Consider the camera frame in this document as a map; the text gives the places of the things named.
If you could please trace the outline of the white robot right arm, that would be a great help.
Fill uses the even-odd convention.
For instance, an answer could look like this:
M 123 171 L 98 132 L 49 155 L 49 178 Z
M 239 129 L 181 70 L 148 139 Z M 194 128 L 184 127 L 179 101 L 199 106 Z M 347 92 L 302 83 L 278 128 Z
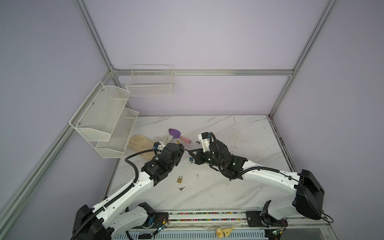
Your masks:
M 258 219 L 261 225 L 268 228 L 295 215 L 311 220 L 323 220 L 330 224 L 334 222 L 323 211 L 325 191 L 312 172 L 286 172 L 265 167 L 231 154 L 228 147 L 219 141 L 214 133 L 205 132 L 198 137 L 201 148 L 188 151 L 195 164 L 207 164 L 230 181 L 256 181 L 287 194 L 280 200 L 265 202 Z

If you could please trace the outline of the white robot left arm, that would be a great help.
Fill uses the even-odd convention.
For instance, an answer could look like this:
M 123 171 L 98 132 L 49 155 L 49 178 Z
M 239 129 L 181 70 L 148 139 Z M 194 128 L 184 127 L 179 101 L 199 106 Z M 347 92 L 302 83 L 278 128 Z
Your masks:
M 125 158 L 131 165 L 135 176 L 113 195 L 93 207 L 82 206 L 76 214 L 73 240 L 111 240 L 132 228 L 151 225 L 155 211 L 147 203 L 139 204 L 135 209 L 123 213 L 136 198 L 155 187 L 177 166 L 184 154 L 182 144 L 155 143 L 150 150 L 155 153 L 151 161 L 146 162 L 142 169 L 130 161 L 137 154 Z

